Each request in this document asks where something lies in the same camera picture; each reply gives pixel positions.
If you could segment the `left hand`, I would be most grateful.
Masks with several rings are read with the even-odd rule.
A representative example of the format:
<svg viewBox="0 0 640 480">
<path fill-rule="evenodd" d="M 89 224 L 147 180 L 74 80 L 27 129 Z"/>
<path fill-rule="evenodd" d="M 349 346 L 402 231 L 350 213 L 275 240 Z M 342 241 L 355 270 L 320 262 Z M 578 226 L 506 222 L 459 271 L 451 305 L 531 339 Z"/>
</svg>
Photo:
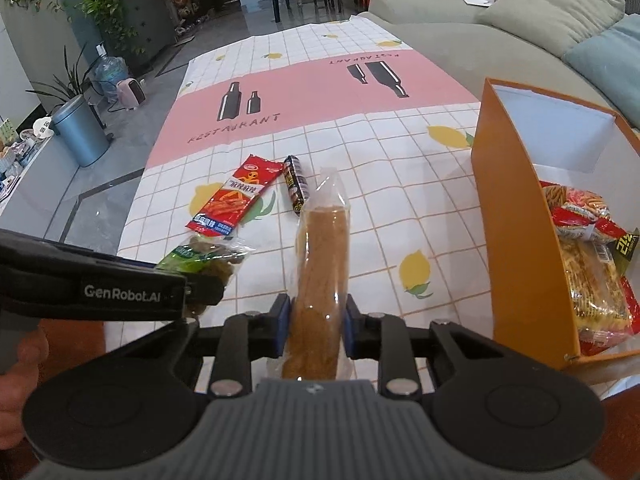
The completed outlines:
<svg viewBox="0 0 640 480">
<path fill-rule="evenodd" d="M 49 355 L 46 334 L 38 327 L 17 347 L 17 362 L 1 376 L 0 448 L 15 448 L 24 437 L 22 411 L 38 384 L 39 367 Z"/>
</svg>

